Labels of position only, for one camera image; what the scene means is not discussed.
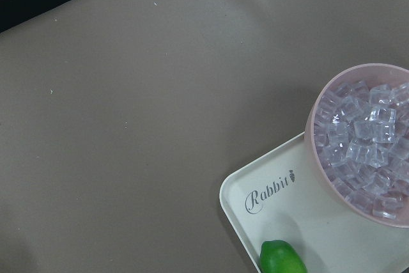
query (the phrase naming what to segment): tabletop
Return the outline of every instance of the tabletop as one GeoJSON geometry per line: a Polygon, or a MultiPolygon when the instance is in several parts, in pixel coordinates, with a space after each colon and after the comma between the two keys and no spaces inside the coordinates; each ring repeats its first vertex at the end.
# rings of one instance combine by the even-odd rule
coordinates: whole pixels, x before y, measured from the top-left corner
{"type": "Polygon", "coordinates": [[[409,67],[407,0],[73,0],[0,34],[0,270],[256,272],[228,174],[338,72],[409,67]]]}

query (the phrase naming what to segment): green lime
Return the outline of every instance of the green lime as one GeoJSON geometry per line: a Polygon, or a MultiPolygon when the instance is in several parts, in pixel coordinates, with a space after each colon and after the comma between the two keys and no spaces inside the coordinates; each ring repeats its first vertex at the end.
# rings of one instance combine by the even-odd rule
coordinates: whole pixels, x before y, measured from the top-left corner
{"type": "Polygon", "coordinates": [[[282,240],[263,242],[260,265],[263,273],[307,273],[297,252],[282,240]]]}

